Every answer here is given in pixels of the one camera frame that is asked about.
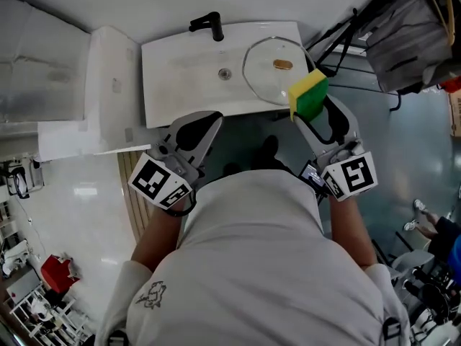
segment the black faucet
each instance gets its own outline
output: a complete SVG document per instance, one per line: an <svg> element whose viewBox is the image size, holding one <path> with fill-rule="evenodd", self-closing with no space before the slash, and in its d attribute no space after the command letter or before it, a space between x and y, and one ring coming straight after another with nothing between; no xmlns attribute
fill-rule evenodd
<svg viewBox="0 0 461 346"><path fill-rule="evenodd" d="M221 16L218 12L211 12L204 17L194 19L190 22L189 31L195 32L202 28L211 28L214 41L222 41L224 38Z"/></svg>

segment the yellow green sponge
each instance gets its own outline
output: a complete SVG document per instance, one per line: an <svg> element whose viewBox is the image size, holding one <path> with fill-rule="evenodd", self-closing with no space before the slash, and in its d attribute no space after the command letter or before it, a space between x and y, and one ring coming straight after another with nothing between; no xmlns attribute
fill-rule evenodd
<svg viewBox="0 0 461 346"><path fill-rule="evenodd" d="M319 115L327 90L328 78L318 69L314 69L305 78L293 84L288 89L291 120L295 112L309 122Z"/></svg>

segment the sink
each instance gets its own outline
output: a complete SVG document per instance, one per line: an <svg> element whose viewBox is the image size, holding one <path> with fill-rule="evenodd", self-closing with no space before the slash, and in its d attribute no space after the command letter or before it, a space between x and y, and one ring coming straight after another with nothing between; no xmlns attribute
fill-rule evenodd
<svg viewBox="0 0 461 346"><path fill-rule="evenodd" d="M266 37L280 36L300 43L297 23L223 25L223 34L224 40L215 42L211 30L185 32L142 46L148 128L169 125L199 110L217 110L226 116L288 107L287 102L274 105L260 100L245 82L241 67L248 47ZM254 88L263 93L280 93L281 81L282 86L291 85L308 72L299 48L274 41L252 49L246 64L246 74L250 72ZM280 70L275 73L272 66L281 50L283 58L293 64L282 74Z"/></svg>

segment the drain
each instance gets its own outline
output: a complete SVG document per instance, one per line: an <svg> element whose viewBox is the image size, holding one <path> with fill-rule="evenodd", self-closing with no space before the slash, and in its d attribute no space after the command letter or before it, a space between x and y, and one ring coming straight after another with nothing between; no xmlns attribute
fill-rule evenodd
<svg viewBox="0 0 461 346"><path fill-rule="evenodd" d="M223 81L227 81L232 77L232 72L230 69L227 68L222 68L218 72L219 78L221 78Z"/></svg>

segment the white shirt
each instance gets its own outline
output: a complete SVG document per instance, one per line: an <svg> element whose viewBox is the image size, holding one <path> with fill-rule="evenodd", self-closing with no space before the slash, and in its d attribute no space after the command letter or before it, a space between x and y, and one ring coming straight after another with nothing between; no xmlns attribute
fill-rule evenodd
<svg viewBox="0 0 461 346"><path fill-rule="evenodd" d="M179 248L154 273L126 262L97 345L384 345L408 315L384 265L360 269L325 238L313 191L279 170L242 172L197 193Z"/></svg>

